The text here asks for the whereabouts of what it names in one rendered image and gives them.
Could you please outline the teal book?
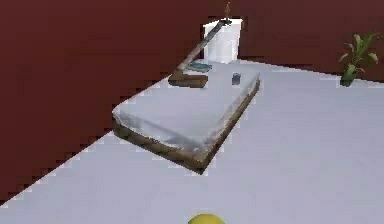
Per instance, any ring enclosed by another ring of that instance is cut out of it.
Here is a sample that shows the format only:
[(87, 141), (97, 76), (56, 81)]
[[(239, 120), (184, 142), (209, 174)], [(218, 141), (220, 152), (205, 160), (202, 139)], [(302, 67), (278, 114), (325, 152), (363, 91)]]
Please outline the teal book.
[(202, 73), (208, 72), (211, 68), (212, 66), (210, 64), (198, 63), (198, 62), (192, 62), (186, 67), (187, 70), (197, 71)]

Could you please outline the green house plant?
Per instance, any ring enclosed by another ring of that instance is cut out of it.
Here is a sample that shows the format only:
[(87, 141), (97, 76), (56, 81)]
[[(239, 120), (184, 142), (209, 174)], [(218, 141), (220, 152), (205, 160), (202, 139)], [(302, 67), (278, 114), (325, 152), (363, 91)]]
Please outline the green house plant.
[(362, 64), (365, 62), (374, 64), (379, 63), (378, 55), (374, 52), (370, 52), (369, 49), (374, 41), (384, 39), (384, 34), (367, 33), (364, 37), (359, 34), (354, 34), (353, 38), (353, 43), (347, 43), (350, 52), (344, 53), (339, 58), (339, 62), (342, 62), (344, 59), (349, 59), (344, 65), (339, 81), (340, 85), (344, 87), (349, 87), (359, 73), (365, 72)]

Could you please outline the yellow ball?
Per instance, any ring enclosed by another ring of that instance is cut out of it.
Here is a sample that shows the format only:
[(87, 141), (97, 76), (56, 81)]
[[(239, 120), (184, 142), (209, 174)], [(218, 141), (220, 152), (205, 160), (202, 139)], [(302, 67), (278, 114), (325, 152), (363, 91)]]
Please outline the yellow ball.
[(225, 224), (225, 222), (214, 214), (198, 214), (188, 221), (188, 224)]

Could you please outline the brown box on bed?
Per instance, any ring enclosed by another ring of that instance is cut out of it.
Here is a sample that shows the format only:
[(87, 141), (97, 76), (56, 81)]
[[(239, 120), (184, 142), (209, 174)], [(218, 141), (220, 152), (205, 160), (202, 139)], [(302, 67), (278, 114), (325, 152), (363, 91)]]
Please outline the brown box on bed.
[(168, 83), (172, 86), (203, 88), (208, 81), (206, 75), (187, 75), (181, 70), (175, 70), (168, 78)]

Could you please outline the white bed with wooden frame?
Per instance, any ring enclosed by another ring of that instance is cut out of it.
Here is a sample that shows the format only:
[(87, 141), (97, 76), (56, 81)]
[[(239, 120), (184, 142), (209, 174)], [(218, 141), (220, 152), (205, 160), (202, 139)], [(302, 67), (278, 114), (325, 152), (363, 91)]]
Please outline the white bed with wooden frame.
[[(175, 70), (206, 75), (203, 88), (172, 86), (170, 76), (117, 105), (114, 134), (196, 173), (203, 173), (260, 86), (260, 72), (235, 61), (204, 59), (204, 48), (230, 19), (205, 24), (204, 39)], [(206, 72), (187, 70), (192, 63), (210, 64)], [(241, 75), (232, 84), (234, 73)]]

